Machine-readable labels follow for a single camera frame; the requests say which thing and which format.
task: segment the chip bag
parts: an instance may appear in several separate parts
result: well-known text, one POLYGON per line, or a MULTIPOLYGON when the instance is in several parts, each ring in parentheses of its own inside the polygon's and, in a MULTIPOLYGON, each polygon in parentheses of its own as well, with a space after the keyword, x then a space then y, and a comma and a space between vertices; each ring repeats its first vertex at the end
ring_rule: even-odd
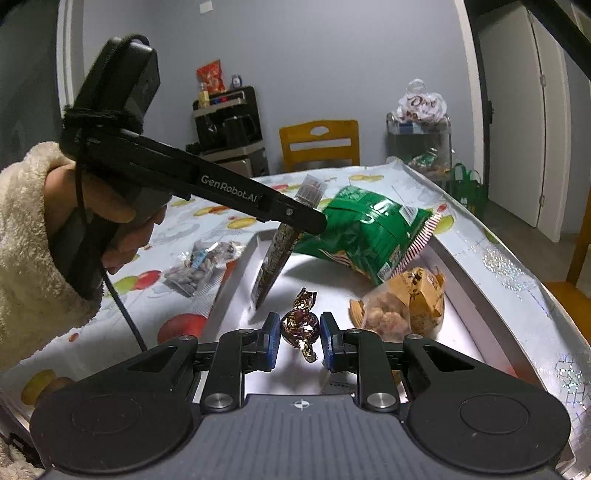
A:
POLYGON ((326 230, 304 234, 295 252, 349 266, 376 285, 401 272, 427 245, 440 215, 355 186, 326 206, 326 230))
POLYGON ((210 95, 226 91, 222 80, 222 64, 219 60, 197 69, 197 77, 201 82, 207 84, 207 91, 210 95))

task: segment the kitchen appliance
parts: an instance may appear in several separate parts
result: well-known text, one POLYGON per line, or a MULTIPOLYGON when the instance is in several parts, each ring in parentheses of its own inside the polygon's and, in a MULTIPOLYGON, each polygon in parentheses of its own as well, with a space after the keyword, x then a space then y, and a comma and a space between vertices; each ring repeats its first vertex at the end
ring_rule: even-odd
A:
POLYGON ((262 142, 261 121, 252 86, 212 94, 209 107, 199 108, 199 102, 193 102, 193 117, 200 148, 205 154, 262 142))
POLYGON ((250 115, 231 116, 224 121, 223 127, 228 148, 248 145, 257 133, 255 122, 250 115))

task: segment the plastic bag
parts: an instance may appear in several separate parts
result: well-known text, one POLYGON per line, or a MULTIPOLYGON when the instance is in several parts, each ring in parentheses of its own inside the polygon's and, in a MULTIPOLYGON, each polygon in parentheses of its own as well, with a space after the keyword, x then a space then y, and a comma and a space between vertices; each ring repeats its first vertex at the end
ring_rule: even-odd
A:
POLYGON ((408 84, 406 95, 398 103, 400 106, 392 112, 400 123, 439 123, 447 112, 447 103, 438 93, 427 93, 421 79, 414 79, 408 84))
POLYGON ((222 64, 219 60, 197 69, 197 77, 201 82, 207 84, 207 91, 210 95, 226 91, 222 79, 222 64))
POLYGON ((351 321, 382 340, 401 342, 408 333, 428 335, 443 321, 445 277, 437 270, 413 268, 349 303, 351 321))
POLYGON ((179 256, 180 263, 164 272, 167 283, 189 296, 203 290, 215 269, 240 257, 243 245, 237 242, 201 242, 179 256))
POLYGON ((440 215, 350 185, 326 206, 326 230, 304 234, 295 252, 349 266, 376 285, 398 274, 427 245, 440 215))

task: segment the candy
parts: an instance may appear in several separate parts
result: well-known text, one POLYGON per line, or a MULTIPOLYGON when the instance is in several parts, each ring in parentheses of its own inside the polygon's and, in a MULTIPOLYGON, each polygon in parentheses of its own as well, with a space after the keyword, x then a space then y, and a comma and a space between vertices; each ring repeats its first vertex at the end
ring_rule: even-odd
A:
POLYGON ((294 348, 299 348, 307 362, 316 361, 312 344, 320 336, 318 317, 310 309, 316 302, 316 292, 302 288, 294 301, 294 309, 281 319, 281 334, 294 348))

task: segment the table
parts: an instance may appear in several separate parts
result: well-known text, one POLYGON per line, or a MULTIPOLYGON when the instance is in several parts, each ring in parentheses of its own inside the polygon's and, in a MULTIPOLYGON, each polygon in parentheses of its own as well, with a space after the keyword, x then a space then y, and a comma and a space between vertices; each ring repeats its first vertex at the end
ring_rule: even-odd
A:
MULTIPOLYGON (((308 172, 258 179, 294 196, 308 172)), ((444 191, 400 162, 376 167, 314 170, 327 183, 320 207, 345 185, 354 184, 409 206, 443 215, 436 235, 497 310, 536 368, 546 389, 561 400, 572 420, 571 446, 576 473, 591 473, 591 349, 564 309, 545 287, 473 215, 444 191)), ((246 244, 258 231, 273 228, 254 218, 196 197, 171 201, 166 220, 154 229, 150 244, 113 277, 148 347, 157 344, 160 327, 178 314, 207 316, 217 284, 192 299, 162 283, 161 273, 178 262, 194 241, 234 240, 246 244)), ((86 326, 56 338, 0 379, 8 401, 27 417, 31 409, 20 392, 38 371, 79 380, 139 353, 115 303, 103 299, 86 326)))

